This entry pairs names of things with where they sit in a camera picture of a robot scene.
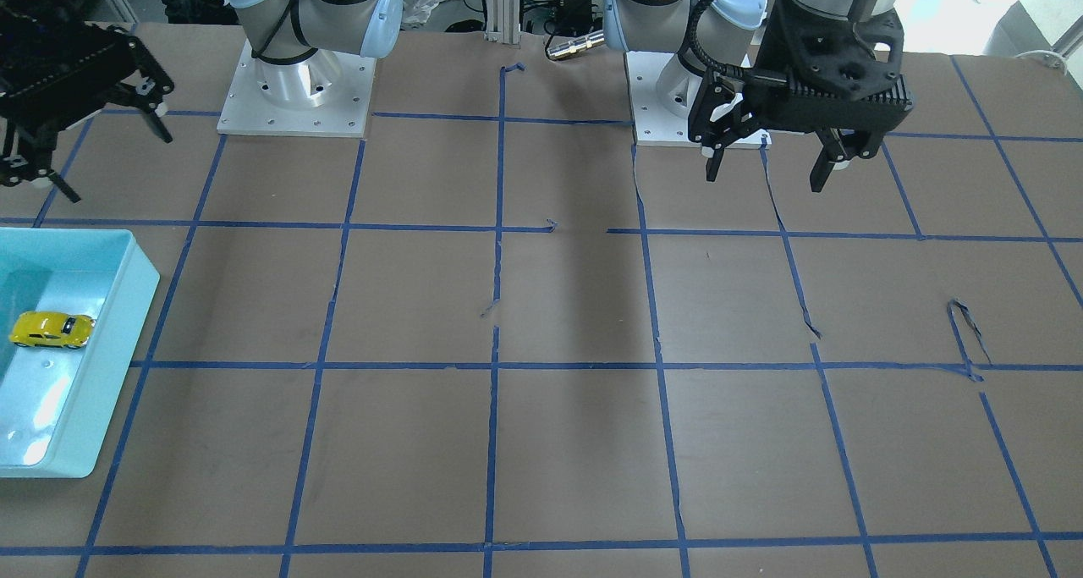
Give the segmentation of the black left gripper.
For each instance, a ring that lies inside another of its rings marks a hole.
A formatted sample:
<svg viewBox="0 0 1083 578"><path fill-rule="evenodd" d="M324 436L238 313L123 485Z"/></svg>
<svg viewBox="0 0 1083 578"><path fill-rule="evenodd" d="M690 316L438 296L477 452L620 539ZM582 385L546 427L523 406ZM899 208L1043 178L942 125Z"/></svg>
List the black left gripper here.
<svg viewBox="0 0 1083 578"><path fill-rule="evenodd" d="M748 68L708 49L706 17L719 1L696 0L687 23L701 77L687 135L705 150L707 182L717 181L726 147L775 130L819 139L810 191L820 193L836 167L874 157L913 110L893 0L775 0Z"/></svg>

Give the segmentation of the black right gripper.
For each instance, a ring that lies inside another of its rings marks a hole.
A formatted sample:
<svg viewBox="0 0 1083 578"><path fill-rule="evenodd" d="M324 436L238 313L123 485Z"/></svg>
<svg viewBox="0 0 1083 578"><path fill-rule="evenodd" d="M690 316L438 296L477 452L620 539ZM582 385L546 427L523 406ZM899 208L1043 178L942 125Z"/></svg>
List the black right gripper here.
<svg viewBox="0 0 1083 578"><path fill-rule="evenodd" d="M3 184L44 180L70 203L82 197L55 172L58 134L108 105L136 110L166 145L165 98L173 78L123 27L101 27L69 11L3 3Z"/></svg>

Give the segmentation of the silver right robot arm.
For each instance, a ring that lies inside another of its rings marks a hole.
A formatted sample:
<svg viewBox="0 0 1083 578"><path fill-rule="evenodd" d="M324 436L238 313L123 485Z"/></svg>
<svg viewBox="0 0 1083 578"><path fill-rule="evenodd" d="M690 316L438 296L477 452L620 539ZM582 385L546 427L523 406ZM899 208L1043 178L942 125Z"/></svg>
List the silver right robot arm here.
<svg viewBox="0 0 1083 578"><path fill-rule="evenodd" d="M217 130L247 137L363 137L375 62L395 45L403 0L229 0L246 34ZM173 78L135 35L79 19L67 0L3 0L3 185L49 182L58 134L108 105L165 142Z"/></svg>

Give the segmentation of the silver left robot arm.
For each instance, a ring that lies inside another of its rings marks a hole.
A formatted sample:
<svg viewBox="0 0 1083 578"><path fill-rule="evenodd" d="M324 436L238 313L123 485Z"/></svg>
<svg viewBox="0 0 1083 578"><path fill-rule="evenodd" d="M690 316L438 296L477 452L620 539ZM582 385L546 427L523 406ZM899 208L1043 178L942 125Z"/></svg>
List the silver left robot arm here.
<svg viewBox="0 0 1083 578"><path fill-rule="evenodd" d="M896 0L602 0L608 48L671 55L664 95L718 178L723 153L761 130L813 134L820 192L870 159L915 97Z"/></svg>

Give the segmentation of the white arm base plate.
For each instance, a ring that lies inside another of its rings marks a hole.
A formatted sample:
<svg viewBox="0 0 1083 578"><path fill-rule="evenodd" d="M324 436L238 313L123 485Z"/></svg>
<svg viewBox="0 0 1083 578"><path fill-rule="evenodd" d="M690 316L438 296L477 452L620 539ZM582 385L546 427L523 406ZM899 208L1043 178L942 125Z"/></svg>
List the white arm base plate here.
<svg viewBox="0 0 1083 578"><path fill-rule="evenodd" d="M256 60L246 43L217 131L247 137L366 135L375 58L318 50L293 65Z"/></svg>
<svg viewBox="0 0 1083 578"><path fill-rule="evenodd" d="M701 77L668 52L628 51L625 66L637 145L699 147L688 117Z"/></svg>

